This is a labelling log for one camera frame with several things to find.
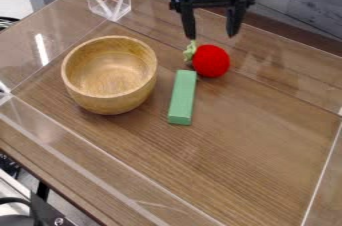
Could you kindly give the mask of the red knitted fruit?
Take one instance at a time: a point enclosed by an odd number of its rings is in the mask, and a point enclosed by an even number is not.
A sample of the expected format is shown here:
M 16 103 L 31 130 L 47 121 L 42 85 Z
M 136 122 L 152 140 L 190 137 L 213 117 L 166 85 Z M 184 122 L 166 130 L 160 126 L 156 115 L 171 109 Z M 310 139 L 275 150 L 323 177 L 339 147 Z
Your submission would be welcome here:
M 230 55 L 225 49 L 213 44 L 198 45 L 195 40 L 190 41 L 183 56 L 198 74 L 207 78 L 223 76 L 231 66 Z

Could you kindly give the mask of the green rectangular block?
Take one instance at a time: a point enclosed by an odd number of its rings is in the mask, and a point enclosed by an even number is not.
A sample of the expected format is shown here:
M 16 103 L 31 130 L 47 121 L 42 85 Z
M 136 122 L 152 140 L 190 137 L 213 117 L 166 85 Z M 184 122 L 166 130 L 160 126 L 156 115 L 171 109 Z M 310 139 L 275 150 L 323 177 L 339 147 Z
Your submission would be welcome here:
M 171 103 L 167 114 L 168 122 L 171 124 L 191 124 L 195 88 L 197 72 L 190 70 L 178 70 L 175 75 Z

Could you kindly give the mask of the wooden bowl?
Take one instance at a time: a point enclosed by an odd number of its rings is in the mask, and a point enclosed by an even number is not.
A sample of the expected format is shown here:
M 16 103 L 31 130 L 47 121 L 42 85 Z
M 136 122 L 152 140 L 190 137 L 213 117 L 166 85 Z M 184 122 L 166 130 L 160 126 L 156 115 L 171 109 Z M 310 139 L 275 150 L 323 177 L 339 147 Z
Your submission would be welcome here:
M 67 54 L 60 68 L 75 103 L 102 115 L 126 113 L 143 104 L 155 88 L 156 71 L 152 48 L 122 35 L 83 42 Z

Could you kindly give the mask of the clear acrylic corner bracket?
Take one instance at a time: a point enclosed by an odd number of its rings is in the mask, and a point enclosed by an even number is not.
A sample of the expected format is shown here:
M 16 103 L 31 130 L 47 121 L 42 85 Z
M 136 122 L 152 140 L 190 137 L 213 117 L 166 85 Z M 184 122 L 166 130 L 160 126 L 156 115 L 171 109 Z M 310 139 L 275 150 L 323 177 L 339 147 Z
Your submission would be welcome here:
M 131 0 L 87 0 L 90 11 L 112 22 L 131 12 Z

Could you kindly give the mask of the clear acrylic enclosure wall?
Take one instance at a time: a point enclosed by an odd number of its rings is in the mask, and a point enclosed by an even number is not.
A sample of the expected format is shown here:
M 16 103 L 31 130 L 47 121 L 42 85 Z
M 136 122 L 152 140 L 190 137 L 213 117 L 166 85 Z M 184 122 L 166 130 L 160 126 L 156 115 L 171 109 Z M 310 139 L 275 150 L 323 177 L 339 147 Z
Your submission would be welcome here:
M 199 39 L 233 58 L 201 79 L 192 122 L 167 121 L 187 41 L 168 0 L 132 0 L 118 22 L 56 0 L 0 32 L 0 151 L 103 226 L 342 226 L 342 57 L 253 26 Z M 158 56 L 144 104 L 100 116 L 72 101 L 62 62 L 123 35 Z

